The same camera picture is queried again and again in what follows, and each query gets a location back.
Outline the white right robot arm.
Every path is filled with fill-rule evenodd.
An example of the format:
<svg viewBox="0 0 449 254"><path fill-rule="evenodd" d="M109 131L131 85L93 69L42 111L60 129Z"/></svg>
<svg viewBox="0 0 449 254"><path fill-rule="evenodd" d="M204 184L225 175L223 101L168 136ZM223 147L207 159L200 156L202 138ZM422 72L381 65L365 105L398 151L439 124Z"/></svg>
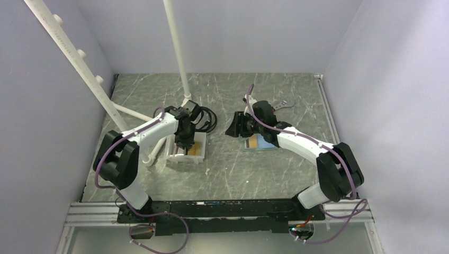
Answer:
<svg viewBox="0 0 449 254"><path fill-rule="evenodd" d="M297 202L292 204L292 214L299 220L306 219L317 205L339 202L349 194L356 196L356 189L364 183L363 173L348 144L322 142L279 121L267 101L236 111L225 134L233 138L260 134L266 142L292 151L316 166L318 183L299 192L294 198Z"/></svg>

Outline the orange credit card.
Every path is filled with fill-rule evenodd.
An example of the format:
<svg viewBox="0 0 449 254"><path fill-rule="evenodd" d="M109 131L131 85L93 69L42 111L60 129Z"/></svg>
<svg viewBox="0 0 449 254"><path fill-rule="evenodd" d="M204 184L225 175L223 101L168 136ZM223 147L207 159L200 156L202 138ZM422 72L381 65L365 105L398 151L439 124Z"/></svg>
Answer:
<svg viewBox="0 0 449 254"><path fill-rule="evenodd" d="M174 154L181 156L200 156L202 154L201 150L201 143L195 141L189 149L176 147Z"/></svg>

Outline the red handled adjustable wrench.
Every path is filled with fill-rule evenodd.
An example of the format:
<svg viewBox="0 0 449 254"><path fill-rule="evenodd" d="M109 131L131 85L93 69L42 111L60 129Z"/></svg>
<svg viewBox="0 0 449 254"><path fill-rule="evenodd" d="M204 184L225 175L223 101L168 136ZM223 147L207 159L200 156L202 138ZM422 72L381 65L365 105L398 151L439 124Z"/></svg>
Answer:
<svg viewBox="0 0 449 254"><path fill-rule="evenodd" d="M288 102L288 101L281 101L280 103L276 104L275 106L273 106L273 111L277 111L280 110L282 108L289 108L289 107L293 107L295 105L295 102Z"/></svg>

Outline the aluminium extrusion frame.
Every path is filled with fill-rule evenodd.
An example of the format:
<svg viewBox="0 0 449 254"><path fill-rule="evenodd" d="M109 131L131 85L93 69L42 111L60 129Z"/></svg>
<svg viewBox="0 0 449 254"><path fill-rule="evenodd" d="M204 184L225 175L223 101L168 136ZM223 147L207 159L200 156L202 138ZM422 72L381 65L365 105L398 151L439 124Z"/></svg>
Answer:
<svg viewBox="0 0 449 254"><path fill-rule="evenodd" d="M56 253L68 253L76 228L116 225L118 212L119 208L113 202L71 203Z"/></svg>

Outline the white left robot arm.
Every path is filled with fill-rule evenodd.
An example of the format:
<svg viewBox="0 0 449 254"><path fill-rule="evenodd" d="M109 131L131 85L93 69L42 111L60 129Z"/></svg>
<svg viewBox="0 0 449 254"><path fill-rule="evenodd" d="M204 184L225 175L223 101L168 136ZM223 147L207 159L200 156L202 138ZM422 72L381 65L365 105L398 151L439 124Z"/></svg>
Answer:
<svg viewBox="0 0 449 254"><path fill-rule="evenodd" d="M152 215L152 199L136 177L141 152L169 135L183 151L194 146L200 106L189 100L175 108L169 106L152 120L121 133L109 131L103 138L93 163L94 183L100 189L114 189L132 207L131 215L138 222L146 222Z"/></svg>

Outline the gold striped credit card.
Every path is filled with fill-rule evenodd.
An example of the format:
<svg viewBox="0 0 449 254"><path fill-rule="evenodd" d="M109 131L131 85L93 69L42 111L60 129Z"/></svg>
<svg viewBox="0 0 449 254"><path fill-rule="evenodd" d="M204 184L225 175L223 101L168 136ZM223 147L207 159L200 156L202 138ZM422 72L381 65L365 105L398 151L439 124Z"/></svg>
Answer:
<svg viewBox="0 0 449 254"><path fill-rule="evenodd" d="M252 136L246 139L244 142L244 148L245 149L257 149L258 148L258 140L257 136Z"/></svg>

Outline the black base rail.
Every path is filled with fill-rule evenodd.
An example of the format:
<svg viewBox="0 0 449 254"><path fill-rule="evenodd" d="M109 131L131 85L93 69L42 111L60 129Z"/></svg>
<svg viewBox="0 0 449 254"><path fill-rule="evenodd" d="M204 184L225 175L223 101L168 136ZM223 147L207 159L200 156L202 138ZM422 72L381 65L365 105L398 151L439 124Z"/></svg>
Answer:
<svg viewBox="0 0 449 254"><path fill-rule="evenodd" d="M148 210L134 213L119 207L119 224L151 223L157 236L178 233L269 231L286 233L308 219L323 221L319 206L304 208L292 198L221 201L153 201Z"/></svg>

